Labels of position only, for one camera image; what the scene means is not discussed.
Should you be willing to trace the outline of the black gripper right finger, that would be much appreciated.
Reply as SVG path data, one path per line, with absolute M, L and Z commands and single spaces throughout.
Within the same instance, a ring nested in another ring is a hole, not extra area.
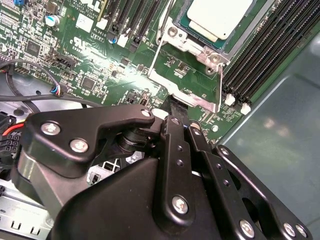
M 193 168 L 202 176 L 223 240 L 311 240 L 308 228 L 224 145 L 212 148 L 188 106 L 174 102 L 174 116 L 185 125 Z

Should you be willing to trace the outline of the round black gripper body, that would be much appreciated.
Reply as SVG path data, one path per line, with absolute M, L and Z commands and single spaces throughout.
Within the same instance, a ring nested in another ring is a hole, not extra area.
M 153 218 L 159 160 L 142 160 L 74 196 L 59 212 L 53 240 L 233 240 L 226 224 L 216 220 L 204 184 L 193 175 L 195 220 L 183 233 L 164 232 Z

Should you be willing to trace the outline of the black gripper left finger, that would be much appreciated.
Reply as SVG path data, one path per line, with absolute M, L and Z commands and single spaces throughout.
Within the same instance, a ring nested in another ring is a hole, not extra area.
M 157 159 L 152 216 L 162 228 L 195 218 L 190 145 L 175 101 L 159 109 L 121 104 L 35 113 L 23 126 L 16 170 L 54 224 L 77 194 L 143 160 Z

